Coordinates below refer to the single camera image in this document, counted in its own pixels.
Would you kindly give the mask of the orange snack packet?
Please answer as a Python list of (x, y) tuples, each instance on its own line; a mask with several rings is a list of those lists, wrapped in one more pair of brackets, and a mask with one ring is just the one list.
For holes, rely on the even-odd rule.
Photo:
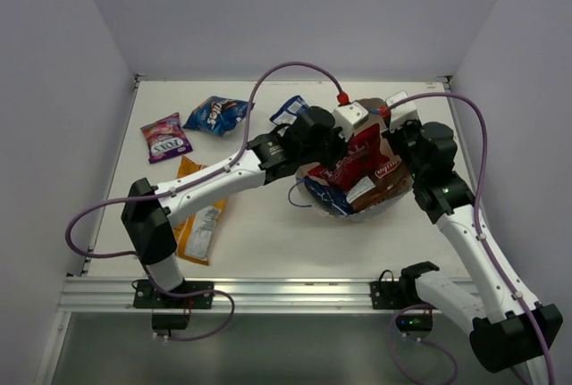
[(173, 229), (177, 247), (175, 254), (194, 264), (209, 266), (216, 227), (221, 219), (226, 200), (219, 200), (197, 213)]

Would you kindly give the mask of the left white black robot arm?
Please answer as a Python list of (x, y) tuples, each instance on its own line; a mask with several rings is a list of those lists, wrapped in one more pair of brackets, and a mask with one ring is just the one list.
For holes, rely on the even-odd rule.
[(155, 283), (156, 299), (173, 307), (186, 295), (173, 228), (215, 202), (289, 177), (303, 165), (334, 166), (348, 153), (352, 132), (341, 111), (312, 106), (292, 124), (256, 136), (215, 165), (156, 186), (147, 179), (135, 181), (121, 219), (140, 263)]

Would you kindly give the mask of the purple Fox's candy bag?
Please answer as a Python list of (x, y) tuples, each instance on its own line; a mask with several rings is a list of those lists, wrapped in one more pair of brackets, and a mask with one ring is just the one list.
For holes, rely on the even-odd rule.
[(179, 113), (173, 113), (140, 128), (148, 148), (148, 162), (159, 163), (193, 151), (181, 127)]

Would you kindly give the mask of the blue checkered paper bag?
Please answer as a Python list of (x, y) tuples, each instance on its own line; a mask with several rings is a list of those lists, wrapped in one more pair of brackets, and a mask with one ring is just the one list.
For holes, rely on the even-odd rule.
[(297, 170), (294, 188), (301, 196), (297, 207), (309, 207), (331, 218), (363, 221), (383, 213), (412, 189), (407, 166), (382, 137), (386, 124), (380, 111), (386, 102), (381, 98), (358, 102), (369, 116), (354, 131), (348, 154), (331, 169), (311, 163)]

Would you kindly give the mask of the blue white snack packet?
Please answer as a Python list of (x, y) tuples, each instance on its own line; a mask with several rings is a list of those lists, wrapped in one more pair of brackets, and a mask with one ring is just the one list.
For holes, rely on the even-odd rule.
[(300, 114), (308, 109), (309, 105), (302, 96), (293, 96), (271, 115), (269, 121), (275, 125), (292, 124)]

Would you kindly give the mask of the pink snack packet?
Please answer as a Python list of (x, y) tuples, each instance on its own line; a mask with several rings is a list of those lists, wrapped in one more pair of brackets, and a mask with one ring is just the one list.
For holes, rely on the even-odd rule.
[(382, 153), (381, 143), (381, 127), (376, 123), (353, 137), (348, 146), (348, 154), (332, 169), (317, 165), (307, 175), (347, 192), (366, 175), (390, 161), (390, 157)]

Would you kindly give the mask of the blue Doritos chip bag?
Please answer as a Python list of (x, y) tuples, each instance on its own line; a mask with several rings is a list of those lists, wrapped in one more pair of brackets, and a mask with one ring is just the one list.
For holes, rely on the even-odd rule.
[(210, 96), (190, 113), (182, 127), (223, 137), (246, 118), (248, 109), (248, 101)]

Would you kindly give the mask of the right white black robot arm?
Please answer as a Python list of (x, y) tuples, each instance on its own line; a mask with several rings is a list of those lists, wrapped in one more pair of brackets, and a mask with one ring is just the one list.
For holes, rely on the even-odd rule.
[(530, 363), (550, 347), (563, 323), (554, 304), (544, 305), (517, 276), (496, 244), (475, 195), (454, 169), (458, 146), (450, 127), (407, 121), (383, 137), (413, 178), (416, 203), (455, 249), (478, 294), (472, 296), (430, 262), (402, 271), (403, 304), (433, 305), (469, 337), (479, 363), (501, 372)]

